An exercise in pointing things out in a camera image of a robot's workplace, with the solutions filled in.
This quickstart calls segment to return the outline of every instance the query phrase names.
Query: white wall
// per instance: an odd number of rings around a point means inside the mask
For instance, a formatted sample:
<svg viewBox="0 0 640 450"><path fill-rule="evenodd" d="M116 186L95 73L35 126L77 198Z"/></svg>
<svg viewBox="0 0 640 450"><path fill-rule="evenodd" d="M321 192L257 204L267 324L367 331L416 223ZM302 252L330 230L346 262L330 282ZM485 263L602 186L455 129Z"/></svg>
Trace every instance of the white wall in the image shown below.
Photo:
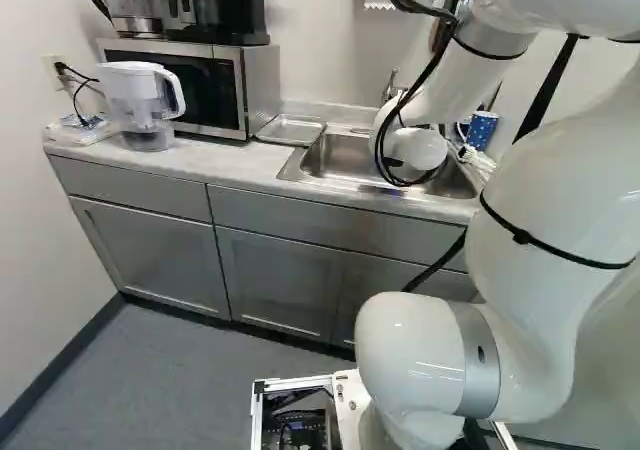
<svg viewBox="0 0 640 450"><path fill-rule="evenodd" d="M87 0L0 0L0 415L115 294L40 144L70 104L39 57L91 73L90 26L109 31Z"/></svg>
<svg viewBox="0 0 640 450"><path fill-rule="evenodd" d="M430 19L363 4L265 0L269 32L281 47L284 98L378 106L394 67L411 77L400 75L398 84L412 83L428 54Z"/></svg>

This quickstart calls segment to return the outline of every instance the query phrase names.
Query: stainless steel sink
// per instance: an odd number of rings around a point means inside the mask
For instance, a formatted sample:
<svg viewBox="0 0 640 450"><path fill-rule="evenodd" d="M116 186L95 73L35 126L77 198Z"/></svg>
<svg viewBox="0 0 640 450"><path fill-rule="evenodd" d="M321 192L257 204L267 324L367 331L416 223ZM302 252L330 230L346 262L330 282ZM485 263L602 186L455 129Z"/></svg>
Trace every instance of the stainless steel sink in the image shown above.
<svg viewBox="0 0 640 450"><path fill-rule="evenodd" d="M368 138L367 130L330 125L311 147L293 152L278 178L417 200L430 196L469 200L478 195L479 181L453 155L447 158L433 180L423 185L397 188L387 183L380 176L369 151ZM419 173L416 175L402 168L394 169L394 173L407 179L419 176Z"/></svg>

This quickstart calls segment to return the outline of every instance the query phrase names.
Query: countertop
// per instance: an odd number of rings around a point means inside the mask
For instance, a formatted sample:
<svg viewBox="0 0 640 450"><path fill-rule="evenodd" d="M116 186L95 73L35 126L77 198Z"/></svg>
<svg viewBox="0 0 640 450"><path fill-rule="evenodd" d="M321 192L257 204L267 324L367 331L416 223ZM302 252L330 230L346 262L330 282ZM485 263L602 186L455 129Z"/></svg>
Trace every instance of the countertop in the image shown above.
<svg viewBox="0 0 640 450"><path fill-rule="evenodd" d="M434 197L428 201L411 201L393 195L364 194L279 180L276 176L294 148L256 140L240 144L224 140L210 142L178 138L174 147L154 153L128 150L120 144L117 136L87 147L68 147L52 142L43 145L49 155L452 224L466 225L478 208L477 200Z"/></svg>

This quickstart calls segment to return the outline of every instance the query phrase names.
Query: black strap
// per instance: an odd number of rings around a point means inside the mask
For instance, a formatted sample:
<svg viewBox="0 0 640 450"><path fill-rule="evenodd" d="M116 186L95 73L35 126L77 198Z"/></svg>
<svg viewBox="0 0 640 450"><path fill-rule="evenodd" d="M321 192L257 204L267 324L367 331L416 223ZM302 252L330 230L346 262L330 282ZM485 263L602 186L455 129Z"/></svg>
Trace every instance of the black strap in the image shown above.
<svg viewBox="0 0 640 450"><path fill-rule="evenodd" d="M464 48L467 52L472 53L478 57L484 58L486 60L515 60L516 58L520 58L522 55L524 55L524 52L527 51L525 49L524 51L518 53L517 55L492 55L489 53L484 53L483 51L478 50L477 48L473 48L472 46L467 45L465 42L460 40L455 35L453 37L453 40L462 48Z"/></svg>
<svg viewBox="0 0 640 450"><path fill-rule="evenodd" d="M547 113L551 99L558 88L560 79L569 64L569 60L571 60L571 55L573 55L578 40L583 38L585 37L575 33L567 34L567 40L564 42L555 62L553 62L553 66L551 70L549 70L547 77L544 79L544 82L542 82L542 85L540 85L536 98L533 100L531 107L529 107L527 115L522 120L518 134L513 140L514 143L540 126L545 113Z"/></svg>
<svg viewBox="0 0 640 450"><path fill-rule="evenodd" d="M489 206L487 201L484 199L484 192L480 194L480 205L485 211L493 218L496 222L498 222L503 228L508 230L513 234L513 241L520 245L533 245L534 247L538 247L541 250L551 253L556 257L564 258L565 260L569 260L570 262L578 263L580 265L585 265L587 267L599 268L602 270L620 270L622 268L626 268L635 260L632 258L628 262L625 263L605 263L598 262L597 260L590 260L588 258L579 257L578 255L574 255L573 253L565 252L564 250L560 250L548 243L544 243L542 240L538 240L536 237L531 235L526 230L516 227L512 223L509 223L504 218L496 213L496 211Z"/></svg>

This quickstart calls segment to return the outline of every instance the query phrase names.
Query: gray carpet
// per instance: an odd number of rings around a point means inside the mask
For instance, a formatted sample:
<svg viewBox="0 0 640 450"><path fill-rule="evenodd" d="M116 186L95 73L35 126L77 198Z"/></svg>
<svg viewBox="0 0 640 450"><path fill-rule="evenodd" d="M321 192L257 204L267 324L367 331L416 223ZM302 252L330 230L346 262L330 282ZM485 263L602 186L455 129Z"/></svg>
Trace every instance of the gray carpet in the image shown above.
<svg viewBox="0 0 640 450"><path fill-rule="evenodd" d="M3 450L248 449L254 379L354 365L127 306Z"/></svg>

